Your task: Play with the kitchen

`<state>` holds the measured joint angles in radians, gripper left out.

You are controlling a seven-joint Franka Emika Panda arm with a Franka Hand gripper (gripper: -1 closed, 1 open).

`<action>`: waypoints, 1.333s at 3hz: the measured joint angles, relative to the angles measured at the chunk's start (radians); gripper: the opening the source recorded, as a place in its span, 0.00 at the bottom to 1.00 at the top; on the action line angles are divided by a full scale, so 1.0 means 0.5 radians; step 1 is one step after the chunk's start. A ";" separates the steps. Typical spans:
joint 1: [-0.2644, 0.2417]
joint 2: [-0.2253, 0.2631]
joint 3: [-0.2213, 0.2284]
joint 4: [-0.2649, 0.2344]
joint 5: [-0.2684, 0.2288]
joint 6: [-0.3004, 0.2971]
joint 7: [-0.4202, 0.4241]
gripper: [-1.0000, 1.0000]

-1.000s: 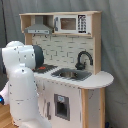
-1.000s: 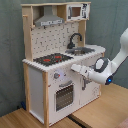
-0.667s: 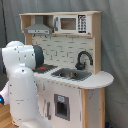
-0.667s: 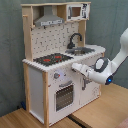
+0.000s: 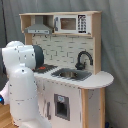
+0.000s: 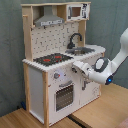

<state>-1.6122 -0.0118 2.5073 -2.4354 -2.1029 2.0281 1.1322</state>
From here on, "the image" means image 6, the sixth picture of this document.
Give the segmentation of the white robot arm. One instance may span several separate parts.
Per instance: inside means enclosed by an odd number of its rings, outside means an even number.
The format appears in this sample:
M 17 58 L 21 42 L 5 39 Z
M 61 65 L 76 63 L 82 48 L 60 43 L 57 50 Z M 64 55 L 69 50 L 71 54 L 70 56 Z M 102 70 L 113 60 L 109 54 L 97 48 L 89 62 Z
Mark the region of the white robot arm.
M 113 75 L 128 56 L 128 28 L 121 35 L 120 43 L 120 51 L 112 61 L 108 58 L 100 57 L 96 60 L 94 66 L 81 61 L 75 61 L 73 65 L 82 72 L 85 78 L 100 84 L 109 85 L 113 80 Z

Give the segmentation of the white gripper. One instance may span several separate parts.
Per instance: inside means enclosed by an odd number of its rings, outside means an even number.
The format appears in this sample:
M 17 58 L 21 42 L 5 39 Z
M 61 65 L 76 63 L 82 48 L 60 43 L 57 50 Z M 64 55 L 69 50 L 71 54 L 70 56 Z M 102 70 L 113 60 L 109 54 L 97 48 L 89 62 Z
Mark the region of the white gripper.
M 81 61 L 75 61 L 73 63 L 75 68 L 78 68 L 85 78 L 89 77 L 89 74 L 93 71 L 93 68 L 88 64 Z

